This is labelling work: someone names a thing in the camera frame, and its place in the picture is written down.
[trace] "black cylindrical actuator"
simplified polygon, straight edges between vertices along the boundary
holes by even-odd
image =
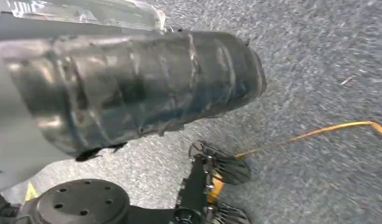
[[[224,32],[0,42],[45,139],[70,155],[246,105],[266,88],[258,55]]]

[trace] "yellow floor marking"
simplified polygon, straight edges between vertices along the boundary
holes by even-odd
[[[28,190],[26,191],[26,196],[25,196],[25,201],[27,202],[28,200],[32,198],[38,197],[37,192],[34,189],[34,186],[31,182],[28,183]]]

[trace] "orange cable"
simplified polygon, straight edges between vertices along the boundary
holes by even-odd
[[[285,140],[285,141],[281,141],[281,142],[278,142],[278,143],[273,143],[273,144],[261,147],[259,149],[253,149],[253,150],[250,150],[250,151],[247,151],[247,152],[244,152],[244,153],[239,153],[239,154],[236,154],[235,156],[236,157],[243,157],[245,155],[255,153],[255,152],[257,152],[257,151],[259,151],[261,149],[264,149],[264,148],[272,148],[272,147],[283,145],[283,144],[286,144],[286,143],[289,143],[289,142],[292,142],[292,141],[296,141],[298,139],[310,137],[310,136],[313,136],[313,135],[316,135],[316,134],[319,134],[319,133],[329,132],[329,131],[333,131],[333,130],[344,128],[344,127],[358,126],[358,125],[371,125],[380,134],[382,134],[382,126],[380,124],[378,124],[378,123],[373,122],[373,121],[349,122],[349,123],[343,123],[343,124],[339,124],[339,125],[333,125],[333,126],[329,126],[329,127],[320,128],[318,130],[315,130],[315,131],[312,131],[312,132],[309,132],[309,133],[306,133],[306,134],[302,134],[302,135],[299,135],[297,137],[294,137],[294,138],[291,138],[291,139],[288,139],[288,140]]]
[[[319,133],[329,132],[329,131],[333,131],[333,130],[344,128],[344,127],[360,126],[360,125],[371,125],[373,128],[375,128],[375,130],[377,130],[382,135],[382,126],[380,124],[373,122],[373,121],[355,121],[355,122],[343,123],[343,124],[339,124],[339,125],[333,125],[333,126],[329,126],[329,127],[320,128],[318,130],[315,130],[315,131],[312,131],[312,132],[309,132],[306,134],[302,134],[302,135],[293,137],[293,138],[285,140],[285,141],[269,144],[269,145],[261,147],[259,149],[253,149],[253,150],[250,150],[250,151],[247,151],[244,153],[239,153],[239,154],[236,154],[235,156],[240,158],[240,157],[243,157],[245,155],[255,153],[261,149],[272,148],[275,146],[284,145],[286,143],[293,142],[293,141],[296,141],[298,139],[310,137],[310,136],[313,136],[313,135],[316,135]],[[216,179],[216,180],[217,181],[214,183],[215,189],[214,189],[213,193],[210,194],[210,196],[212,197],[212,199],[210,201],[214,201],[214,198],[216,198],[219,195],[220,191],[224,187],[223,182],[219,181],[218,179]]]

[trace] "gray carpet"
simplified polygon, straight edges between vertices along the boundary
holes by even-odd
[[[220,119],[133,141],[118,154],[50,165],[33,179],[37,191],[103,178],[123,186],[133,204],[171,207],[194,140],[236,153],[336,123],[382,124],[382,0],[147,2],[165,10],[168,24],[252,38],[266,92]],[[382,136],[370,127],[263,150],[246,161],[253,181],[226,186],[221,199],[248,211],[254,224],[382,224]]]

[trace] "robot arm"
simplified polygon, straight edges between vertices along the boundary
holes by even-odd
[[[222,32],[0,42],[0,191],[51,162],[244,106],[265,88],[258,55]]]

